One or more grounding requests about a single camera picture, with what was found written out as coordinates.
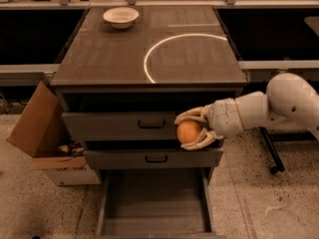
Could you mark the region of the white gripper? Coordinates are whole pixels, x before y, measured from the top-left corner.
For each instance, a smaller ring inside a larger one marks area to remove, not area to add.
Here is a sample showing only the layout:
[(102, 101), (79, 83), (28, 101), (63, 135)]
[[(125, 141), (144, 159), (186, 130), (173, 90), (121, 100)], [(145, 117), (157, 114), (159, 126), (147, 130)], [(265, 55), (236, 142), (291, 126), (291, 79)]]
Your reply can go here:
[(194, 141), (183, 143), (181, 147), (185, 150), (202, 149), (216, 140), (230, 137), (243, 131), (243, 123), (235, 99), (218, 100), (210, 106), (193, 108), (178, 115), (174, 123), (180, 124), (185, 120), (208, 121), (209, 127), (212, 129), (204, 128)]

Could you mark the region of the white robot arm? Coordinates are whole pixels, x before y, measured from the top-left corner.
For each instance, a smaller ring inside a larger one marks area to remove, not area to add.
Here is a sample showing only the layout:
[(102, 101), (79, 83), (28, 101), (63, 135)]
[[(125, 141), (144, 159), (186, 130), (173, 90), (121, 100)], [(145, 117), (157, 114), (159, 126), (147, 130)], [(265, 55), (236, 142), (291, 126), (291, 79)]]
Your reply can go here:
[(303, 78), (283, 73), (269, 81), (265, 94), (254, 92), (236, 99), (218, 100), (178, 115), (174, 123), (185, 120), (208, 124), (195, 140), (181, 145), (185, 150), (202, 149), (248, 128), (291, 120), (319, 139), (319, 94)]

